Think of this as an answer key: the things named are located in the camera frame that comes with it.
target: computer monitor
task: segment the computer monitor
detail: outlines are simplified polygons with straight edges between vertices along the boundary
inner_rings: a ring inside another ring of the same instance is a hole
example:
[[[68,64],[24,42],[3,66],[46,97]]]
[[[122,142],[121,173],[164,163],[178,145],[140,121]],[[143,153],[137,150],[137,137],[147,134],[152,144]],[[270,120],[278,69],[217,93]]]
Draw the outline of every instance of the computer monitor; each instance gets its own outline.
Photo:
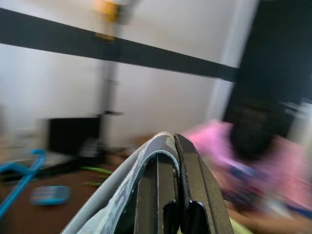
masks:
[[[80,156],[87,141],[100,137],[100,117],[52,118],[48,121],[48,150]]]

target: blue plastic toy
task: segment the blue plastic toy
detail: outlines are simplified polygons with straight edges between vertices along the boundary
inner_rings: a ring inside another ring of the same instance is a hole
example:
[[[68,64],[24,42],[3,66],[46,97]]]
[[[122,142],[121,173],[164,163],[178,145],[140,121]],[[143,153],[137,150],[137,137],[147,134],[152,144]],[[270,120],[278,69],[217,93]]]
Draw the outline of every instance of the blue plastic toy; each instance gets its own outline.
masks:
[[[18,172],[22,175],[22,179],[18,182],[15,188],[11,191],[11,193],[5,198],[4,202],[0,205],[0,219],[4,216],[13,202],[18,198],[20,193],[26,187],[26,185],[31,181],[34,175],[37,173],[39,168],[43,165],[45,161],[45,151],[44,150],[32,150],[32,154],[38,155],[38,158],[34,162],[34,164],[27,168],[24,165],[15,163],[15,162],[8,162],[5,164],[0,165],[0,173],[3,173],[7,170]]]
[[[34,189],[31,203],[39,206],[61,205],[67,202],[70,188],[67,186],[42,186]]]

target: pink clothing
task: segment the pink clothing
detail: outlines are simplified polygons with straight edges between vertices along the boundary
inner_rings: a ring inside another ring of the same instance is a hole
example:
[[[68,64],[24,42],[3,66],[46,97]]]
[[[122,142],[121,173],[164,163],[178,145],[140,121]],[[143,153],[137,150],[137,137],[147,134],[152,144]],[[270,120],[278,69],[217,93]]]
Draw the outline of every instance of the pink clothing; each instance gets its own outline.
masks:
[[[212,163],[212,172],[220,187],[228,191],[237,189],[239,181],[229,172],[231,167],[252,168],[262,175],[253,178],[256,188],[264,193],[278,193],[287,205],[312,211],[312,190],[301,147],[276,136],[263,160],[243,164],[233,157],[229,141],[231,127],[230,123],[213,121],[184,134],[202,158]]]

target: black stripe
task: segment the black stripe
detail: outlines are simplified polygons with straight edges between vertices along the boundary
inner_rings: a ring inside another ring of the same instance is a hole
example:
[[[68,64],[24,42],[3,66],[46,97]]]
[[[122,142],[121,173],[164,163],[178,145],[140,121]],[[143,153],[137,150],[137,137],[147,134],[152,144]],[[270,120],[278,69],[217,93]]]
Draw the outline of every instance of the black stripe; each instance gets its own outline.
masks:
[[[0,43],[233,81],[236,68],[118,39],[109,44],[92,31],[0,8]],[[120,53],[112,57],[112,49]]]

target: wooden floor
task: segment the wooden floor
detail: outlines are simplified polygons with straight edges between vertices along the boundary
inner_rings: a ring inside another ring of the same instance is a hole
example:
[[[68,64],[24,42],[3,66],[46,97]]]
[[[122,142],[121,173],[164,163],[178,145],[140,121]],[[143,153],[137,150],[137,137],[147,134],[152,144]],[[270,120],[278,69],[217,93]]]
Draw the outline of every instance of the wooden floor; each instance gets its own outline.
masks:
[[[1,234],[59,234],[80,207],[97,189],[84,182],[97,182],[99,174],[80,171],[53,178],[33,181],[28,184],[5,216]],[[64,205],[42,207],[30,203],[34,188],[48,185],[64,185],[71,188],[71,197]],[[5,187],[9,193],[12,186]]]

